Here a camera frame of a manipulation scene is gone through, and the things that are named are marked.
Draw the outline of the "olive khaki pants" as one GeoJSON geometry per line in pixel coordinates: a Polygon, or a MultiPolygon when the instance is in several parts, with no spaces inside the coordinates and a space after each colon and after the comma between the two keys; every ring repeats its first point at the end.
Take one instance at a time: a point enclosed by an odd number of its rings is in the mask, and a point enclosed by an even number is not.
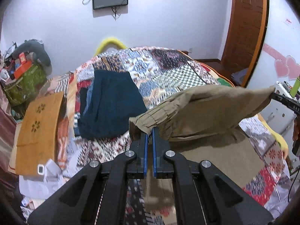
{"type": "Polygon", "coordinates": [[[211,161],[243,188],[263,168],[263,161],[239,123],[263,110],[274,90],[192,87],[130,118],[130,137],[137,140],[141,133],[158,128],[160,137],[175,151],[193,161],[211,161]]]}

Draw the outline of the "white suitcase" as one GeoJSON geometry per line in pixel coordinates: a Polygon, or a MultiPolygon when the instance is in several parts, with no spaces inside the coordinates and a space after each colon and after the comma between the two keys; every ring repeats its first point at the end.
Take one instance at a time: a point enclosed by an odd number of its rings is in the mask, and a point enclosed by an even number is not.
{"type": "MultiPolygon", "coordinates": [[[[275,92],[279,95],[291,98],[290,90],[292,82],[276,81],[274,82],[275,92]]],[[[292,122],[295,114],[282,103],[271,100],[269,105],[261,111],[261,116],[271,129],[281,135],[285,135],[292,128],[292,122]]]]}

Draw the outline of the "green water bottle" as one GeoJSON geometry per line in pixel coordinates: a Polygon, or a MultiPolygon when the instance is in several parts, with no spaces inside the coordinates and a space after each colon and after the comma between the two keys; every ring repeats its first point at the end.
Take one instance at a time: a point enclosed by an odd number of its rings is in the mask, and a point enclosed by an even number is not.
{"type": "Polygon", "coordinates": [[[295,98],[295,96],[299,90],[299,87],[300,87],[300,78],[298,76],[293,87],[290,90],[290,95],[292,96],[292,98],[295,98]]]}

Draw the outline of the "wooden lap desk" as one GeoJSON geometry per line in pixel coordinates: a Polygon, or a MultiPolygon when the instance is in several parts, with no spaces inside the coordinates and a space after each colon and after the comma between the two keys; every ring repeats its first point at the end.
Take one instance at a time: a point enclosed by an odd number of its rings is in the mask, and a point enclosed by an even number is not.
{"type": "Polygon", "coordinates": [[[38,176],[56,159],[56,131],[64,93],[58,92],[30,102],[17,140],[15,172],[38,176]]]}

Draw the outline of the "wooden wardrobe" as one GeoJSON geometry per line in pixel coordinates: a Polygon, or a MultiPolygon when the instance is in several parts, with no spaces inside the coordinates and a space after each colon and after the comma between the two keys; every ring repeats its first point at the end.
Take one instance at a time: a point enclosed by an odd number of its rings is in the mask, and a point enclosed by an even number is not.
{"type": "Polygon", "coordinates": [[[276,82],[293,85],[299,76],[299,15],[291,0],[269,0],[266,34],[248,89],[276,82]]]}

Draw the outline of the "dark navy folded garment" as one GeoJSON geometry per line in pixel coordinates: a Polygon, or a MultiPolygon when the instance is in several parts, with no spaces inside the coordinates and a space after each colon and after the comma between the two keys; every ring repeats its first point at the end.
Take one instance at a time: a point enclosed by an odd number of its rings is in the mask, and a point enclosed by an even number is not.
{"type": "Polygon", "coordinates": [[[147,111],[129,72],[97,70],[91,102],[78,120],[86,139],[115,138],[129,130],[129,118],[147,111]]]}

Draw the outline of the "brown wooden door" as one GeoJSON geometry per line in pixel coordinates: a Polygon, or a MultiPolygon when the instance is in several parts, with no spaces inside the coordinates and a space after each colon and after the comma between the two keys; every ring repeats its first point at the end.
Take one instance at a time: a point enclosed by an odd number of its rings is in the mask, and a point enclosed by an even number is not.
{"type": "Polygon", "coordinates": [[[221,64],[230,73],[250,66],[258,41],[263,0],[232,0],[231,17],[221,64]]]}

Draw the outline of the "green storage basket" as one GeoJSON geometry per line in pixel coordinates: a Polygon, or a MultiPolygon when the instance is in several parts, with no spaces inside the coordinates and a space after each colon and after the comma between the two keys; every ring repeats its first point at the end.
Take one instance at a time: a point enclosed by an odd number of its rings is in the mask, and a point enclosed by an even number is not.
{"type": "Polygon", "coordinates": [[[11,107],[35,98],[46,81],[44,70],[34,64],[14,83],[4,86],[4,92],[11,107]]]}

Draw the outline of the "patchwork patterned bedspread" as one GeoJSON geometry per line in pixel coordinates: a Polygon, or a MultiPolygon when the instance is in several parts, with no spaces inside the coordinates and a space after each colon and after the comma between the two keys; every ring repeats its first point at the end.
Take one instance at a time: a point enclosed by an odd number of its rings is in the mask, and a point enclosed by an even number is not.
{"type": "Polygon", "coordinates": [[[299,104],[274,87],[205,85],[178,92],[158,106],[130,118],[130,150],[107,163],[91,161],[29,216],[29,224],[147,224],[140,209],[126,208],[128,181],[146,175],[147,140],[153,141],[153,169],[170,178],[179,224],[286,224],[298,201],[273,219],[211,160],[195,162],[170,143],[216,136],[264,109],[271,100],[295,112],[299,104]]]}

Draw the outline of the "orange box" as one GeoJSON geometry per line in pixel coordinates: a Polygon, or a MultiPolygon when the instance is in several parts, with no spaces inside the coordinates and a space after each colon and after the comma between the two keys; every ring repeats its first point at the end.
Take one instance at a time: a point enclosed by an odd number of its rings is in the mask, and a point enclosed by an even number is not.
{"type": "Polygon", "coordinates": [[[26,58],[24,52],[19,55],[19,61],[20,64],[16,66],[14,72],[15,79],[19,79],[32,66],[32,61],[26,58]]]}

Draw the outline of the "yellow curved headboard tube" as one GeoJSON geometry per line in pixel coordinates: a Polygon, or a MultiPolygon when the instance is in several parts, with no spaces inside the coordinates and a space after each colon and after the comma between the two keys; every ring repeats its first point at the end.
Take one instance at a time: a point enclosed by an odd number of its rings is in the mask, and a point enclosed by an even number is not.
{"type": "Polygon", "coordinates": [[[114,46],[116,49],[126,49],[126,45],[121,42],[119,39],[115,37],[109,37],[104,39],[100,45],[97,47],[96,52],[94,53],[94,56],[103,53],[107,48],[114,46]]]}

